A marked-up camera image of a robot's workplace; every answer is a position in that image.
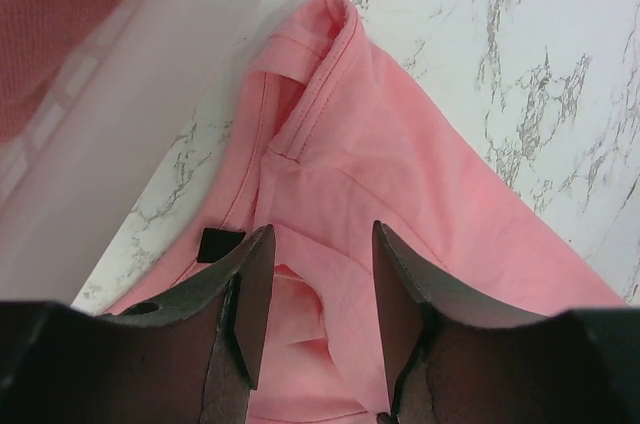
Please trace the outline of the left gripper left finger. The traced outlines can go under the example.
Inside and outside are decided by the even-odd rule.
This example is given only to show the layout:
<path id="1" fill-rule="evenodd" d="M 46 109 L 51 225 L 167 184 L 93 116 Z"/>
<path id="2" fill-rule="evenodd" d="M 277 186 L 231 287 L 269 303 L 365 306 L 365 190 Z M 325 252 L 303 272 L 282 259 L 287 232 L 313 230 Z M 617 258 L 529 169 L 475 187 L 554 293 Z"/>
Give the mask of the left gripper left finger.
<path id="1" fill-rule="evenodd" d="M 1 305 L 5 423 L 243 423 L 259 382 L 274 275 L 264 226 L 119 314 Z"/>

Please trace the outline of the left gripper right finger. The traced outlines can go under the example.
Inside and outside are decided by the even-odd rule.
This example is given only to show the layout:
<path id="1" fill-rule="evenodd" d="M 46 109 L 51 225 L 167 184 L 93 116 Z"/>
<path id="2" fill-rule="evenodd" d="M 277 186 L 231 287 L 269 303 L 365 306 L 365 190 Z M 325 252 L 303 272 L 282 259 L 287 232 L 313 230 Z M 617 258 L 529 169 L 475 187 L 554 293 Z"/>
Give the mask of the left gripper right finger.
<path id="1" fill-rule="evenodd" d="M 441 270 L 383 223 L 373 276 L 389 408 L 380 423 L 635 423 L 639 312 L 545 317 Z"/>

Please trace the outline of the pink t shirt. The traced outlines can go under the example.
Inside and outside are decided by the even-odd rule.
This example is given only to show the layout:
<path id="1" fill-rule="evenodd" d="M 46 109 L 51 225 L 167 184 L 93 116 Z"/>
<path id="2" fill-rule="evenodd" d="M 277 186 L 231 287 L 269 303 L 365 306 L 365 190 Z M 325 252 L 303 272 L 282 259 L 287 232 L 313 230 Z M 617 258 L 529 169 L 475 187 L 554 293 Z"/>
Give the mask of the pink t shirt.
<path id="1" fill-rule="evenodd" d="M 119 313 L 200 272 L 205 229 L 276 235 L 252 423 L 371 423 L 388 407 L 372 277 L 382 221 L 433 264 L 543 315 L 620 297 L 367 37 L 349 0 L 310 0 L 244 79 L 208 197 Z"/>

